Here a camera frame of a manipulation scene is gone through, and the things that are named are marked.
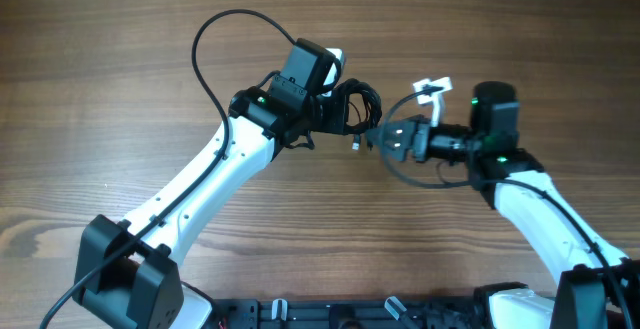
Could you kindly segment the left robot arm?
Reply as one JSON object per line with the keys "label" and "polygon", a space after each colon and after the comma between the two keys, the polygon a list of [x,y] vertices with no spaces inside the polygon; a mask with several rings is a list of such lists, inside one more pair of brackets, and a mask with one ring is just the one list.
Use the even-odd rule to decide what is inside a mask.
{"label": "left robot arm", "polygon": [[321,131],[342,50],[298,39],[282,70],[239,91],[209,143],[154,198],[84,229],[72,299],[112,328],[211,328],[214,301],[179,269],[231,196],[284,148]]}

